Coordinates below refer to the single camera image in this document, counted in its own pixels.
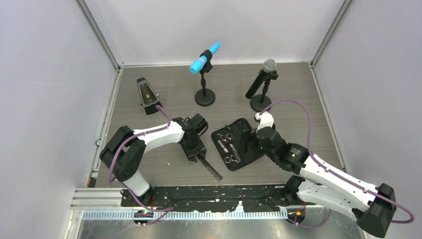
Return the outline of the black zip tool case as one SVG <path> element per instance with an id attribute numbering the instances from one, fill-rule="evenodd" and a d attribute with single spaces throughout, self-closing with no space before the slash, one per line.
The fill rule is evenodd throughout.
<path id="1" fill-rule="evenodd" d="M 238 154 L 240 155 L 241 162 L 240 163 L 229 163 L 226 164 L 224 161 L 224 164 L 230 171 L 237 171 L 253 162 L 261 158 L 264 153 L 260 147 L 259 151 L 256 152 L 242 152 L 241 148 L 241 134 L 243 130 L 255 130 L 250 125 L 249 121 L 245 118 L 239 118 L 235 120 L 233 123 L 229 125 L 225 125 L 223 128 L 218 129 L 211 133 L 211 139 L 213 143 L 215 144 L 221 159 L 223 160 L 226 156 L 225 151 L 222 149 L 221 145 L 218 142 L 219 137 L 217 134 L 226 134 L 228 137 L 228 142 L 225 143 L 225 146 L 230 149 L 229 145 L 233 144 L 235 149 L 237 150 Z"/>

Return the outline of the silver scissors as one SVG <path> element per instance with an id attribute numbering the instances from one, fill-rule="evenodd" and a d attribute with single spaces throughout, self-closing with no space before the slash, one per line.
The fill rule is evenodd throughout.
<path id="1" fill-rule="evenodd" d="M 228 137 L 226 134 L 217 134 L 217 136 L 219 137 L 218 142 L 221 145 L 222 149 L 226 152 L 229 153 L 228 148 L 225 146 L 225 143 L 227 143 L 228 141 Z"/>
<path id="2" fill-rule="evenodd" d="M 223 161 L 226 164 L 235 162 L 235 163 L 240 163 L 241 159 L 240 159 L 240 155 L 238 154 L 237 150 L 235 149 L 233 144 L 229 145 L 230 149 L 228 149 L 228 147 L 226 147 L 225 145 L 223 145 L 223 149 L 226 153 L 226 156 L 224 157 Z"/>

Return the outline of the black comb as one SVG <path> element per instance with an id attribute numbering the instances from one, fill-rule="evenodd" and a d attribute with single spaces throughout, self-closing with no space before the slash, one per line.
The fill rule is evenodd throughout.
<path id="1" fill-rule="evenodd" d="M 208 161 L 201 155 L 197 155 L 197 159 L 206 168 L 206 170 L 215 178 L 217 181 L 221 181 L 223 177 L 208 163 Z"/>

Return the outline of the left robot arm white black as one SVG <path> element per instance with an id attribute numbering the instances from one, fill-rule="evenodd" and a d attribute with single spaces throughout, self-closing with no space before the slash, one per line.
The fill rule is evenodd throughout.
<path id="1" fill-rule="evenodd" d="M 111 170 L 113 178 L 127 186 L 133 199 L 141 206 L 152 202 L 150 184 L 138 170 L 143 155 L 158 147 L 178 143 L 189 161 L 206 155 L 200 136 L 208 122 L 200 114 L 192 118 L 174 118 L 169 124 L 149 129 L 132 130 L 124 125 L 112 136 L 100 153 L 100 160 Z"/>

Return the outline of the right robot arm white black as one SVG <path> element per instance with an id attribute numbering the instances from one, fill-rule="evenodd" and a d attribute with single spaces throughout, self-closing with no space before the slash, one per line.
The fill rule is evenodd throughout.
<path id="1" fill-rule="evenodd" d="M 287 143 L 272 127 L 255 129 L 247 136 L 277 166 L 293 173 L 284 187 L 288 203 L 324 206 L 349 217 L 372 236 L 386 236 L 398 207 L 390 185 L 376 186 L 354 178 L 307 148 Z"/>

